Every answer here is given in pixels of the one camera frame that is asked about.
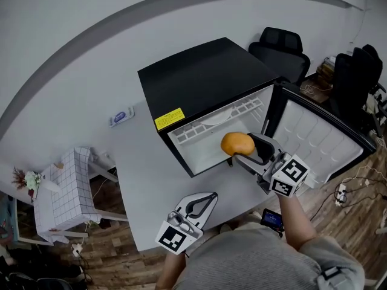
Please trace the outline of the white plate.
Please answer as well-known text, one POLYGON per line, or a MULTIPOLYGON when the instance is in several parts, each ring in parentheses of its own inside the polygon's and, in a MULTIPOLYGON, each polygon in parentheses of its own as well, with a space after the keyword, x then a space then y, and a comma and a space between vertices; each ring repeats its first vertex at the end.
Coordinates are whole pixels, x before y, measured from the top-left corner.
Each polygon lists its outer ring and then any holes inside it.
POLYGON ((200 123, 206 126, 216 126, 218 124, 225 122, 231 116, 232 111, 233 111, 232 106, 219 109, 205 116, 203 119, 200 120, 200 123))

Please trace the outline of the person's right forearm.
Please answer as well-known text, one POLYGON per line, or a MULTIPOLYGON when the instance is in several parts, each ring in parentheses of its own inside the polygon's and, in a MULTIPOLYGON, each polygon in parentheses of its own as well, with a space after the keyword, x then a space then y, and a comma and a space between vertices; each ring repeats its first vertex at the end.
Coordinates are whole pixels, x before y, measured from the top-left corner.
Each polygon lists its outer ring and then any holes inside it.
POLYGON ((299 250, 305 243, 317 237, 317 231, 305 214, 298 198, 278 195, 287 243, 299 250))

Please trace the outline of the white and red flower bouquet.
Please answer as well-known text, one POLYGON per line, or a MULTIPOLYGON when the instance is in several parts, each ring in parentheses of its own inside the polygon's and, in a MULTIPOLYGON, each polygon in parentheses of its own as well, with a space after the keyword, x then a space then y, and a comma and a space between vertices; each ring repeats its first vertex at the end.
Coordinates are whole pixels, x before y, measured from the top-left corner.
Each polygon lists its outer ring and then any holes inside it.
POLYGON ((23 171, 18 168, 13 169, 13 180, 12 183, 17 189, 27 188, 34 192, 38 190, 42 181, 42 175, 35 171, 23 171))

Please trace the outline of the person's grey shirt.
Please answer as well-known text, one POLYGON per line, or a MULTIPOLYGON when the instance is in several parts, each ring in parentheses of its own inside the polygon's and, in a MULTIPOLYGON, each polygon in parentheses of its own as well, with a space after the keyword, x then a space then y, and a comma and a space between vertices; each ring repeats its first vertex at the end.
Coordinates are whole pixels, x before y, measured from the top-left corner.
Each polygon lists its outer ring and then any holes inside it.
POLYGON ((299 250, 256 222, 195 249, 173 290, 363 290, 362 265, 330 236, 299 250))

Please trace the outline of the person's left forearm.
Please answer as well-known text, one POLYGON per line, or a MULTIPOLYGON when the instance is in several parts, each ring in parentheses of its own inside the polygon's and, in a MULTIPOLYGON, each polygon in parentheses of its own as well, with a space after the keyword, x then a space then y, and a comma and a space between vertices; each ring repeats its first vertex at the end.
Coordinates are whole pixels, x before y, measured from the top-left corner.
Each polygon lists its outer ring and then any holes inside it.
POLYGON ((155 290, 171 290, 186 267, 186 255, 167 253, 155 290))

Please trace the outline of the wet wipes packet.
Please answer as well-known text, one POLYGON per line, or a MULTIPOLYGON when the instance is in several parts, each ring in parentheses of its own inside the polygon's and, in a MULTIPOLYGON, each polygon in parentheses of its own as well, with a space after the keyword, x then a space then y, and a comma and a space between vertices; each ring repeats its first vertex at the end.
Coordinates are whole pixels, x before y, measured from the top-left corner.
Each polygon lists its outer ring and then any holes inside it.
POLYGON ((124 121, 133 118, 134 115, 134 107, 129 106, 109 118, 109 127, 114 127, 120 123, 123 123, 124 121))

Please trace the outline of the small black screen device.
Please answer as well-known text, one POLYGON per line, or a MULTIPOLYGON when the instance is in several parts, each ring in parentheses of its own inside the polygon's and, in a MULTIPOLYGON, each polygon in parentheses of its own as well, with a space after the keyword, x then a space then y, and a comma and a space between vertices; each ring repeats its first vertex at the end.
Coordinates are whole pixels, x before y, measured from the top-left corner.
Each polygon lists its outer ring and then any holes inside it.
POLYGON ((271 211, 267 208, 265 208, 263 211, 261 225, 265 225, 266 227, 270 227, 277 231, 284 230, 281 214, 271 211))

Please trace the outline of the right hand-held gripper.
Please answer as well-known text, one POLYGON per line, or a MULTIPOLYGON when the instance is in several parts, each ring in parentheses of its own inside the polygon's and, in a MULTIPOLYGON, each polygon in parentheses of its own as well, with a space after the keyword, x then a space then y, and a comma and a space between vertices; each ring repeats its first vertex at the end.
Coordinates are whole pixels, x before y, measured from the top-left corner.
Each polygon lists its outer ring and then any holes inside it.
POLYGON ((310 168, 297 155, 282 152, 276 140, 257 133, 248 133, 248 136, 256 153, 253 156, 235 153, 235 161, 252 175, 262 177, 258 185, 266 194, 274 192, 291 198, 304 184, 310 168))

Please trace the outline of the black mini fridge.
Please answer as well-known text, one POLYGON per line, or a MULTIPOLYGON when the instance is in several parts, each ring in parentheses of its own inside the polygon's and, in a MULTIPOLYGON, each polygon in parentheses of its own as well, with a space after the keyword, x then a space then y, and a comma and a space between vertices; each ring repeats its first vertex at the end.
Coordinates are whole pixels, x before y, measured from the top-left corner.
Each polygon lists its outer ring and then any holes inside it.
POLYGON ((310 168, 307 186, 320 187, 372 155, 376 143, 303 95, 245 49, 223 37, 138 72, 159 136, 187 174, 197 176, 231 157, 221 150, 229 132, 276 140, 310 168), (216 126, 200 123, 228 106, 216 126))

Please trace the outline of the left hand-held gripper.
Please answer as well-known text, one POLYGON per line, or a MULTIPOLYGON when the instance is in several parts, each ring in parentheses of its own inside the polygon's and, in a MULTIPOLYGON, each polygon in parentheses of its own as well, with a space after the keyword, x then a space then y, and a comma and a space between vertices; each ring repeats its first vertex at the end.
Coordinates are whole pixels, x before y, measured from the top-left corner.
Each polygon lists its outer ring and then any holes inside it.
POLYGON ((194 193, 184 197, 169 213, 155 238, 159 246, 174 255, 184 253, 203 236, 203 228, 218 201, 216 192, 194 193), (199 212, 195 206, 202 205, 199 212))

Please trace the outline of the orange fruit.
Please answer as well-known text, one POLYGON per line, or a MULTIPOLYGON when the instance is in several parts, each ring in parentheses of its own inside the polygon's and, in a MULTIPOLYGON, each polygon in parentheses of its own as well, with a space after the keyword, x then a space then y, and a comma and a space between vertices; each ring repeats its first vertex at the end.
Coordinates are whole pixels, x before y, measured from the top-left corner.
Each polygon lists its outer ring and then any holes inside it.
POLYGON ((236 153, 250 155, 255 150, 255 144, 253 139, 245 133, 229 132, 221 140, 221 149, 230 156, 236 153))

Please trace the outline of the black mesh office chair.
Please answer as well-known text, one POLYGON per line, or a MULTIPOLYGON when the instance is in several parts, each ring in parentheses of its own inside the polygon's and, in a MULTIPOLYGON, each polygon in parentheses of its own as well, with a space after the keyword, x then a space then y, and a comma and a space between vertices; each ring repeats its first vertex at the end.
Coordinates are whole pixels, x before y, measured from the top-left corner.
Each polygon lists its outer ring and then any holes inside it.
POLYGON ((364 134, 372 131, 371 114, 364 110, 370 90, 378 83, 373 58, 355 47, 352 55, 340 53, 334 66, 331 110, 364 134))
POLYGON ((303 53, 300 35, 279 28, 264 28, 259 41, 248 52, 288 82, 300 86, 311 65, 303 53))
POLYGON ((378 52, 372 45, 366 44, 365 46, 363 46, 362 49, 366 51, 374 60, 375 77, 376 77, 376 81, 378 82, 382 73, 383 62, 380 59, 378 52))

